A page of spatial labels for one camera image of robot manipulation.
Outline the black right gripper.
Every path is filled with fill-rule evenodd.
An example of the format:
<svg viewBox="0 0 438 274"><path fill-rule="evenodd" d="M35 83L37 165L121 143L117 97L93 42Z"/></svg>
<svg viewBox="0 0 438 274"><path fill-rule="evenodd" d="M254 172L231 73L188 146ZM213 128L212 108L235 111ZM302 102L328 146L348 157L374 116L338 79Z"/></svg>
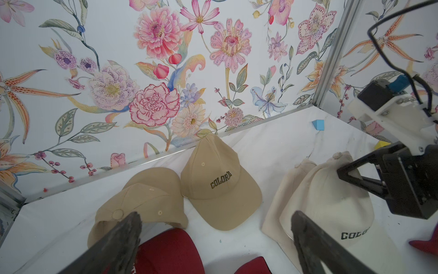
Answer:
<svg viewBox="0 0 438 274"><path fill-rule="evenodd" d="M356 178L349 173L365 164L382 169L383 181ZM401 143L381 147L341 168L338 177L385 199L391 213L429 219L438 211L438 146L429 145L424 154L413 156Z"/></svg>

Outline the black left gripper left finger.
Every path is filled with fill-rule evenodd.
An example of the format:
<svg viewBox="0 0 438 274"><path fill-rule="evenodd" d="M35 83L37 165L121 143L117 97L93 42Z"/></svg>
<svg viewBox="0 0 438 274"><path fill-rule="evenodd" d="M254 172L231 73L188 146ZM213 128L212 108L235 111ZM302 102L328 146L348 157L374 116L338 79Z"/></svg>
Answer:
<svg viewBox="0 0 438 274"><path fill-rule="evenodd" d="M142 222L130 213L88 251L60 271L62 274L130 274L139 248Z"/></svg>

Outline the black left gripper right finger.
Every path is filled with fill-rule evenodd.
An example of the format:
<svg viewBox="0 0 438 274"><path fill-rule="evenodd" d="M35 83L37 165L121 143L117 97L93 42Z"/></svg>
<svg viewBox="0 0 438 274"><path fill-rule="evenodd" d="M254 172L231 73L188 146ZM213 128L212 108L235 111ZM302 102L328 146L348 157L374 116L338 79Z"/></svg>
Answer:
<svg viewBox="0 0 438 274"><path fill-rule="evenodd" d="M373 274L374 271L344 249L302 211L295 211L291 229L305 274Z"/></svg>

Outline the cream Colorado baseball cap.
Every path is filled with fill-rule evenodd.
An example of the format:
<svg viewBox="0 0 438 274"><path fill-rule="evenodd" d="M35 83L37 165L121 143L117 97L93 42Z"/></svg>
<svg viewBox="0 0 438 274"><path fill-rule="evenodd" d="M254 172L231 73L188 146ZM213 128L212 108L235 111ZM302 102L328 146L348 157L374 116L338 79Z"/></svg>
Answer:
<svg viewBox="0 0 438 274"><path fill-rule="evenodd" d="M320 165L305 159L289 172L285 205L278 217L279 246L300 271L291 218L295 211L302 211L375 273L405 274L396 245L375 221L369 193L338 177L337 169L351 162L345 151Z"/></svg>

